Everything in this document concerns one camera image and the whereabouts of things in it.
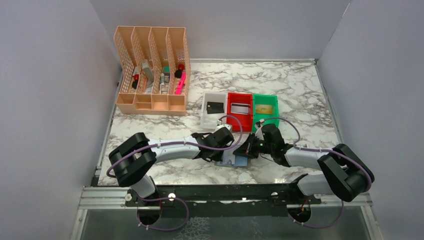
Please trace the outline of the grey metal card holder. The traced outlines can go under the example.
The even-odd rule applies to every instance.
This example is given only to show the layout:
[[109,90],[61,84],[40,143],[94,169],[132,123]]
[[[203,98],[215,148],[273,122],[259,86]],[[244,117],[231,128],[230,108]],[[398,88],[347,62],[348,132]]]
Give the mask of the grey metal card holder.
[[247,168],[250,160],[245,156],[234,155],[231,150],[226,150],[222,154],[221,161],[216,161],[214,164],[219,167]]

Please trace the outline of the white plastic bin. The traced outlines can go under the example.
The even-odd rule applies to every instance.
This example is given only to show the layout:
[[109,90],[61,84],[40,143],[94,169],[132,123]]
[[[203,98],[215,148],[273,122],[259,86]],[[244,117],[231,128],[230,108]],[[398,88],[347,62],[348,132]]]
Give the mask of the white plastic bin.
[[218,119],[227,112],[227,92],[203,93],[200,112],[200,127],[205,130],[213,130],[217,126]]

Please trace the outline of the white magnetic stripe card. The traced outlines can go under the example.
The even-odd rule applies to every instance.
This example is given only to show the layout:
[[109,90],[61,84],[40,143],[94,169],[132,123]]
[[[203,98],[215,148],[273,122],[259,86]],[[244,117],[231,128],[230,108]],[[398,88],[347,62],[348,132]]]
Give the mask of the white magnetic stripe card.
[[231,103],[230,104],[230,113],[239,114],[239,115],[249,115],[251,106],[247,103]]

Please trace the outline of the green plastic bin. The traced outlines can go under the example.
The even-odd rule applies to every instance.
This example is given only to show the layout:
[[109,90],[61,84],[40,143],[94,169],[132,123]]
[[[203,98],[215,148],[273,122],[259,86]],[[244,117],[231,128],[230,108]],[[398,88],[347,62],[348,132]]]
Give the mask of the green plastic bin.
[[261,119],[279,117],[279,101],[276,95],[253,94],[253,121],[251,131],[256,132],[258,122]]

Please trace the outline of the red plastic bin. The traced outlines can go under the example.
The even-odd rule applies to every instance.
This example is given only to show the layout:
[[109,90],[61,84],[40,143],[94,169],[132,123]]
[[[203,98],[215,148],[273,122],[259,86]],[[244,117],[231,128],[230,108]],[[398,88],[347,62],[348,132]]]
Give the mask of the red plastic bin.
[[232,130],[248,133],[253,124],[253,95],[247,93],[229,92],[227,95],[227,115],[233,116],[241,123],[241,127],[232,117],[226,118],[226,123],[232,126]]

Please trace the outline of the peach plastic desk organizer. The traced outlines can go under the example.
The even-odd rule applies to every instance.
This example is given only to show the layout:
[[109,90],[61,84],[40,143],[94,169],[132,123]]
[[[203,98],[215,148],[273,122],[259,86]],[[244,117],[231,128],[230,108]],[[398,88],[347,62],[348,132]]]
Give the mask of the peach plastic desk organizer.
[[116,106],[123,114],[184,116],[191,60],[185,27],[118,26],[122,67]]

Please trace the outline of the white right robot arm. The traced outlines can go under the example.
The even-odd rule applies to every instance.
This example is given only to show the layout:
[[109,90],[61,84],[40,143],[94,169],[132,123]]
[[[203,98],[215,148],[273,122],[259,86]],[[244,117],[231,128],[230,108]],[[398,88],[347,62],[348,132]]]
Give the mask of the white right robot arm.
[[274,124],[265,124],[261,133],[249,134],[246,141],[233,152],[236,156],[256,159],[270,155],[284,167],[305,167],[320,170],[317,175],[306,175],[294,184],[305,196],[333,194],[344,202],[351,202],[367,192],[375,176],[363,161],[344,143],[329,149],[312,149],[286,143]]

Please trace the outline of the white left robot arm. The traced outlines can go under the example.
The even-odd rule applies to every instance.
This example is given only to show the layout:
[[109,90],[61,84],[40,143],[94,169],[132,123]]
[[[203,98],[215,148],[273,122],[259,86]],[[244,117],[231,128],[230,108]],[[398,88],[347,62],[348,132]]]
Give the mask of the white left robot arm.
[[116,178],[120,187],[130,187],[146,199],[157,191],[153,179],[147,175],[154,164],[177,159],[219,162],[234,140],[229,124],[217,126],[214,132],[195,132],[173,140],[149,139],[138,132],[109,153],[111,167],[106,174]]

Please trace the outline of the black card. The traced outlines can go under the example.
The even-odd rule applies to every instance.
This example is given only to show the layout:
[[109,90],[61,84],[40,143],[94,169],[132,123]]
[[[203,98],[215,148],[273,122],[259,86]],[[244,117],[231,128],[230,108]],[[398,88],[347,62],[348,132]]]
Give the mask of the black card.
[[223,114],[224,112],[225,112],[225,107],[223,102],[208,101],[206,103],[207,114]]

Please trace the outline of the gold card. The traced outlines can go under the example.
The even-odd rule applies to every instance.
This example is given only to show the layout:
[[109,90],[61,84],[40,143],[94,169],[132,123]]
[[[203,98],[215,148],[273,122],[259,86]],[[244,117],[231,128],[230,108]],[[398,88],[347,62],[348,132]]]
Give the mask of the gold card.
[[274,107],[269,104],[256,104],[255,113],[259,115],[272,115],[274,113]]

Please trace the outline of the pink highlighter pen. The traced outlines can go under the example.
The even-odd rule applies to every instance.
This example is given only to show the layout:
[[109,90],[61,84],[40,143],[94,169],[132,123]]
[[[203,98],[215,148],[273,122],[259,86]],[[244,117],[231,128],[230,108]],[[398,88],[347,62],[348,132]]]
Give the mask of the pink highlighter pen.
[[181,74],[181,78],[179,79],[178,85],[175,89],[175,93],[174,93],[175,95],[180,95],[183,92],[186,79],[187,79],[187,74],[186,72],[183,71]]

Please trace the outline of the red black stamp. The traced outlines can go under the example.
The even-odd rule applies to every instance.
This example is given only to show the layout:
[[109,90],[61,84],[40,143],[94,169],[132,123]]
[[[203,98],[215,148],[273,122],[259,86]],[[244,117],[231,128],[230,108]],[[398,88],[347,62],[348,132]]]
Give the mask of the red black stamp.
[[179,64],[177,66],[176,71],[174,72],[174,77],[180,79],[183,75],[183,71],[185,70],[185,66],[183,64]]

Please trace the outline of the grey box in organizer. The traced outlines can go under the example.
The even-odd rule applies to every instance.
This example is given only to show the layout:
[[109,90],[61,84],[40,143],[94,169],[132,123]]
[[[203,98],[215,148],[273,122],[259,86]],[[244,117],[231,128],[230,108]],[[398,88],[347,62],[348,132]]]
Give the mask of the grey box in organizer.
[[143,60],[141,62],[141,68],[142,71],[144,72],[146,79],[148,81],[154,81],[155,80],[155,76],[154,76],[154,70],[153,68],[150,66],[149,61],[148,60]]

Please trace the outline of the black mounting rail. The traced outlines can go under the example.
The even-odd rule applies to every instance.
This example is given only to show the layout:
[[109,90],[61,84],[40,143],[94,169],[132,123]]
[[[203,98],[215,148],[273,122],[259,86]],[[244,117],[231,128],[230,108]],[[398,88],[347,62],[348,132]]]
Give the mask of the black mounting rail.
[[285,217],[288,208],[321,202],[312,195],[304,196],[287,183],[158,185],[147,200],[140,200],[128,187],[86,187],[79,208],[135,210],[150,218]]

